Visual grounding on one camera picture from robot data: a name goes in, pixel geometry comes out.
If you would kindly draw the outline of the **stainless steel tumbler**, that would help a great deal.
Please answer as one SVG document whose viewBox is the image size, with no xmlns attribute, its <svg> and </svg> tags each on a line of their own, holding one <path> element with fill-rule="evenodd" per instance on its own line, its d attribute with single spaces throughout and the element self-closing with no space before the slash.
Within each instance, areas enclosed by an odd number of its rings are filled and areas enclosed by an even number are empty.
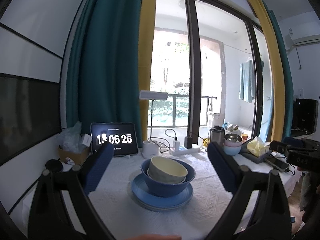
<svg viewBox="0 0 320 240">
<path fill-rule="evenodd" d="M 216 142 L 218 145 L 223 146 L 225 130 L 222 126 L 215 125 L 209 130 L 210 142 Z"/>
</svg>

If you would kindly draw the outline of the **black charger plug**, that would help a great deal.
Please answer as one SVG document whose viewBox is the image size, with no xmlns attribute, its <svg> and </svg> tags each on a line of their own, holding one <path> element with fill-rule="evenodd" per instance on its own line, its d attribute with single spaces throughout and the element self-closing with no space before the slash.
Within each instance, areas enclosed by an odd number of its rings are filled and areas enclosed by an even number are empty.
<svg viewBox="0 0 320 240">
<path fill-rule="evenodd" d="M 186 136 L 184 138 L 184 147 L 186 149 L 190 149 L 190 148 L 192 148 L 192 145 L 193 145 L 193 138 L 191 136 L 189 136 L 189 135 Z"/>
</svg>

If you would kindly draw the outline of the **large blue bowl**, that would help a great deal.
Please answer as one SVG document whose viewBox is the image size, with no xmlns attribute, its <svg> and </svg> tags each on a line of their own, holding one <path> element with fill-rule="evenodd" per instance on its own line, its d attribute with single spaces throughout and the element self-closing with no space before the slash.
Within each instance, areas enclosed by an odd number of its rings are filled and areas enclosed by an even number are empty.
<svg viewBox="0 0 320 240">
<path fill-rule="evenodd" d="M 155 180 L 153 180 L 149 175 L 148 175 L 148 169 L 149 169 L 149 164 L 150 160 L 145 160 L 141 166 L 140 169 L 143 174 L 143 178 L 149 188 L 149 190 L 160 197 L 172 197 L 175 196 L 179 193 L 181 193 L 188 185 L 189 183 L 195 178 L 195 170 L 187 163 L 181 161 L 181 160 L 176 160 L 175 161 L 179 162 L 182 164 L 187 170 L 188 170 L 188 175 L 185 178 L 184 181 L 182 181 L 179 184 L 165 184 L 165 183 L 160 183 Z"/>
</svg>

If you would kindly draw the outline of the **white textured table cloth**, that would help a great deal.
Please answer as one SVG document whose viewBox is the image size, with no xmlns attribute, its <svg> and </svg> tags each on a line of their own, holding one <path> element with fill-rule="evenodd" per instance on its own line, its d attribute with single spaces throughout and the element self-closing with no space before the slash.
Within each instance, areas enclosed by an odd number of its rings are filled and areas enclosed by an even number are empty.
<svg viewBox="0 0 320 240">
<path fill-rule="evenodd" d="M 195 170 L 195 178 L 174 197 L 152 194 L 140 169 L 141 155 L 113 158 L 95 191 L 89 193 L 98 215 L 116 237 L 145 233 L 204 239 L 231 201 L 206 152 L 176 156 Z"/>
</svg>

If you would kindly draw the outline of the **tablet showing clock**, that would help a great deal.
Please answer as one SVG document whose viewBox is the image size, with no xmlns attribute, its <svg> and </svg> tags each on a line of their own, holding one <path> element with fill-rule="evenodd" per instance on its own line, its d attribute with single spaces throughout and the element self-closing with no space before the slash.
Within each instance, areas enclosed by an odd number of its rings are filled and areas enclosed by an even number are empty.
<svg viewBox="0 0 320 240">
<path fill-rule="evenodd" d="M 108 142 L 114 148 L 114 156 L 138 154 L 135 125 L 131 122 L 94 122 L 90 125 L 92 152 Z"/>
</svg>

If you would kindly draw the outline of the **hanging blue towel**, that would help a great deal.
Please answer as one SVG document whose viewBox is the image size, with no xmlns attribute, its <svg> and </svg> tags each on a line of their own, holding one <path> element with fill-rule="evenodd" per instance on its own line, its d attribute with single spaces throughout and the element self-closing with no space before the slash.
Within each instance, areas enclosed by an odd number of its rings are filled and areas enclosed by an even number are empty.
<svg viewBox="0 0 320 240">
<path fill-rule="evenodd" d="M 252 103 L 255 99 L 255 72 L 252 60 L 240 64 L 239 99 Z"/>
</svg>

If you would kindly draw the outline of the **blue plate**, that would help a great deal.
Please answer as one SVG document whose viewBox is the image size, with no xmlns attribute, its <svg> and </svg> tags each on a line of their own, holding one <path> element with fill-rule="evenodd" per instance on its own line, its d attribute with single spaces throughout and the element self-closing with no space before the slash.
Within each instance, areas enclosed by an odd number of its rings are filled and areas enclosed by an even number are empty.
<svg viewBox="0 0 320 240">
<path fill-rule="evenodd" d="M 156 212 L 179 209 L 187 205 L 193 197 L 193 187 L 190 184 L 178 195 L 172 197 L 156 196 L 149 190 L 142 173 L 136 176 L 131 183 L 131 191 L 141 206 Z"/>
</svg>

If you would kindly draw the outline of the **cream yellow bowl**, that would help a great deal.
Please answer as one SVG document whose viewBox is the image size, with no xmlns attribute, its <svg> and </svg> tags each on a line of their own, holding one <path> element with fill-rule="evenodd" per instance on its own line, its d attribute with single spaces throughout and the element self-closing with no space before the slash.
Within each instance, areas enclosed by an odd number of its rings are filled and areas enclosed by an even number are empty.
<svg viewBox="0 0 320 240">
<path fill-rule="evenodd" d="M 165 184 L 179 184 L 188 175 L 188 170 L 182 164 L 165 157 L 152 157 L 148 172 L 153 180 Z"/>
</svg>

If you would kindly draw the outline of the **black phone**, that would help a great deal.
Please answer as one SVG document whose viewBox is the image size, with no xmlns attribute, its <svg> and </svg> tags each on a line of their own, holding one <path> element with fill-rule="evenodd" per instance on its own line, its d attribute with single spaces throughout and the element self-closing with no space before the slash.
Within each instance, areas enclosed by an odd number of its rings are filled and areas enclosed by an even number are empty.
<svg viewBox="0 0 320 240">
<path fill-rule="evenodd" d="M 289 172 L 290 166 L 277 158 L 265 158 L 265 162 L 280 172 Z"/>
</svg>

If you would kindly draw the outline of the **white charger plug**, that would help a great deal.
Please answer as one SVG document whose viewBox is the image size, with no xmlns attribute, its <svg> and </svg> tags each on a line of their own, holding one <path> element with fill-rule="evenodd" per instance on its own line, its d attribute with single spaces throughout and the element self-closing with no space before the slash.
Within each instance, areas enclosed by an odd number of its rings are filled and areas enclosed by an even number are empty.
<svg viewBox="0 0 320 240">
<path fill-rule="evenodd" d="M 172 150 L 174 152 L 177 152 L 180 150 L 180 142 L 178 141 L 177 137 L 174 137 L 173 143 L 172 143 Z"/>
</svg>

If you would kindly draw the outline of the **teal curtain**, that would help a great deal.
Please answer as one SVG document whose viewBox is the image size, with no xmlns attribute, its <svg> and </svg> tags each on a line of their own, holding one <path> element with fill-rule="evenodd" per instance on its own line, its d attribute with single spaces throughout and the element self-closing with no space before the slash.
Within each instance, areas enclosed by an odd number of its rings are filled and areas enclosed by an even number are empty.
<svg viewBox="0 0 320 240">
<path fill-rule="evenodd" d="M 66 122 L 131 122 L 142 144 L 138 36 L 142 0 L 87 0 L 67 70 Z"/>
</svg>

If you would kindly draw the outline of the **clear plastic bag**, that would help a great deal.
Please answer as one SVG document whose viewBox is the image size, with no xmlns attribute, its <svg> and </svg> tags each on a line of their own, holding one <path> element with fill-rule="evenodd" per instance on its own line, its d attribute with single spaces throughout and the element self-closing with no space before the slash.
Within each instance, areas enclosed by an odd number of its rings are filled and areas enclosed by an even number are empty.
<svg viewBox="0 0 320 240">
<path fill-rule="evenodd" d="M 73 127 L 64 128 L 57 137 L 62 150 L 80 154 L 86 148 L 83 144 L 84 134 L 81 133 L 82 123 L 76 122 Z"/>
</svg>

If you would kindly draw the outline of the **light blue bowl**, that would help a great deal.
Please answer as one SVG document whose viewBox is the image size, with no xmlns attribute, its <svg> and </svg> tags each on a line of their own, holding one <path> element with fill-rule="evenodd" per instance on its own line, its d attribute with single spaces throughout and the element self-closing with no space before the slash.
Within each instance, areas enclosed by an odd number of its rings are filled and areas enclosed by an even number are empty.
<svg viewBox="0 0 320 240">
<path fill-rule="evenodd" d="M 241 151 L 241 146 L 231 147 L 231 146 L 224 145 L 223 150 L 225 154 L 230 156 L 235 156 Z"/>
</svg>

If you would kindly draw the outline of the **cardboard box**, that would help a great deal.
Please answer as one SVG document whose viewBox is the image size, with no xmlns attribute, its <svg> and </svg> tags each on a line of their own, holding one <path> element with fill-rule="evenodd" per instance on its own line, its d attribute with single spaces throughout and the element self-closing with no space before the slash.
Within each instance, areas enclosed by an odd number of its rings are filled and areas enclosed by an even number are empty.
<svg viewBox="0 0 320 240">
<path fill-rule="evenodd" d="M 67 158 L 74 161 L 77 165 L 82 165 L 89 155 L 89 148 L 85 148 L 81 153 L 73 153 L 70 151 L 63 150 L 60 146 L 58 148 L 60 160 L 63 163 L 67 163 Z"/>
</svg>

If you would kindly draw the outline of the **white laundry basket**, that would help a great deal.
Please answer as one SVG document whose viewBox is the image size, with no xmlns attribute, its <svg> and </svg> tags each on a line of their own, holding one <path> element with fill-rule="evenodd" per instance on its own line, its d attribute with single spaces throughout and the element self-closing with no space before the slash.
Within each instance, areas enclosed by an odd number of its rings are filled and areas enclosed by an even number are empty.
<svg viewBox="0 0 320 240">
<path fill-rule="evenodd" d="M 243 131 L 239 128 L 238 125 L 228 124 L 225 126 L 225 134 L 237 134 L 242 136 Z"/>
</svg>

